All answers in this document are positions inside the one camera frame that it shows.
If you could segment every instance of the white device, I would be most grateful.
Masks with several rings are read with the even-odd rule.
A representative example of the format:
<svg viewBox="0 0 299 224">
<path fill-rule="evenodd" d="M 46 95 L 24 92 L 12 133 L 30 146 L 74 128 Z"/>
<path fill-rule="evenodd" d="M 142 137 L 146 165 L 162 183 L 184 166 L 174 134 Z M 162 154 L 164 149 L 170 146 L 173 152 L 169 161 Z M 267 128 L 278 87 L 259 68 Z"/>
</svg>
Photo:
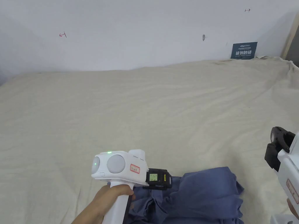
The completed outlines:
<svg viewBox="0 0 299 224">
<path fill-rule="evenodd" d="M 133 189 L 134 186 L 148 186 L 146 182 L 148 171 L 143 150 L 111 151 L 94 157 L 91 176 L 110 182 L 110 187 L 127 184 Z M 104 216 L 102 224 L 122 224 L 128 198 L 128 195 L 119 196 Z"/>
<path fill-rule="evenodd" d="M 299 132 L 294 137 L 290 146 L 290 152 L 281 150 L 278 153 L 280 167 L 275 171 L 280 185 L 290 199 L 297 214 L 299 214 Z M 277 214 L 272 215 L 271 224 L 299 224 L 294 215 Z"/>
</svg>

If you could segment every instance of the wrinkled fabric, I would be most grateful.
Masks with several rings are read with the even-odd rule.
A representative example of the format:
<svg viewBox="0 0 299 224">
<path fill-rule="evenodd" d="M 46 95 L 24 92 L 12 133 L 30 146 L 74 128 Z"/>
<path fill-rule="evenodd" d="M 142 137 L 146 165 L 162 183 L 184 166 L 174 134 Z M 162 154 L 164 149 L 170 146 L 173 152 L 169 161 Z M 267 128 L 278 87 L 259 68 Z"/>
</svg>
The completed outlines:
<svg viewBox="0 0 299 224">
<path fill-rule="evenodd" d="M 243 190 L 228 167 L 173 177 L 173 187 L 166 191 L 136 187 L 128 223 L 243 224 Z"/>
</svg>

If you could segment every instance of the red mark on wall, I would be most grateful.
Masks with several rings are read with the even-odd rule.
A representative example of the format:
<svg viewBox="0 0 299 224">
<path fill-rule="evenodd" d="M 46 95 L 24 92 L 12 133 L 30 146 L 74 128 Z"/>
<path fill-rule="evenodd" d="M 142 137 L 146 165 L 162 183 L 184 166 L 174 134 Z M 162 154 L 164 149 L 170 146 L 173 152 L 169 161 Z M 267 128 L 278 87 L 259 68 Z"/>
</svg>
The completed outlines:
<svg viewBox="0 0 299 224">
<path fill-rule="evenodd" d="M 65 32 L 64 32 L 64 34 L 59 34 L 59 36 L 60 36 L 60 37 L 62 37 L 63 35 L 66 37 L 66 34 L 65 34 Z"/>
</svg>

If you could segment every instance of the hand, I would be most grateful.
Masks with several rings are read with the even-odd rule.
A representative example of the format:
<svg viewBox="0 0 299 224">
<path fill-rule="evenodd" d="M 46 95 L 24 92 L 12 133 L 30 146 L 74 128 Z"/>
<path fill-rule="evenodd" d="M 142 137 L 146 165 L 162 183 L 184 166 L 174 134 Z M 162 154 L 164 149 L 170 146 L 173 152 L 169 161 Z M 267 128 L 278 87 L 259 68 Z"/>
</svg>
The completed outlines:
<svg viewBox="0 0 299 224">
<path fill-rule="evenodd" d="M 293 205 L 292 205 L 290 199 L 287 199 L 286 201 L 287 201 L 288 206 L 289 206 L 291 212 L 293 213 L 293 215 L 296 216 L 297 219 L 299 219 L 299 216 L 298 216 L 296 210 L 294 209 L 294 207 L 293 207 Z"/>
<path fill-rule="evenodd" d="M 75 218 L 72 224 L 101 224 L 118 196 L 133 195 L 134 191 L 126 184 L 102 187 L 92 202 Z"/>
</svg>

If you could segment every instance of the white wall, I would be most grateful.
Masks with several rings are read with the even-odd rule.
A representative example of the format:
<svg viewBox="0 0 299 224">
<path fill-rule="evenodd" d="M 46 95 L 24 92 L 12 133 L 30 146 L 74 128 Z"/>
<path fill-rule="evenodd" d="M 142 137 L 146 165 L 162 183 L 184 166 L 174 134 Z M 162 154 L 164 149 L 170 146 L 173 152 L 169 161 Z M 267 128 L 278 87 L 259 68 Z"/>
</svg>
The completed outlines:
<svg viewBox="0 0 299 224">
<path fill-rule="evenodd" d="M 280 56 L 298 9 L 298 0 L 1 0 L 0 74 L 227 59 L 233 43 L 255 41 L 257 56 Z"/>
</svg>

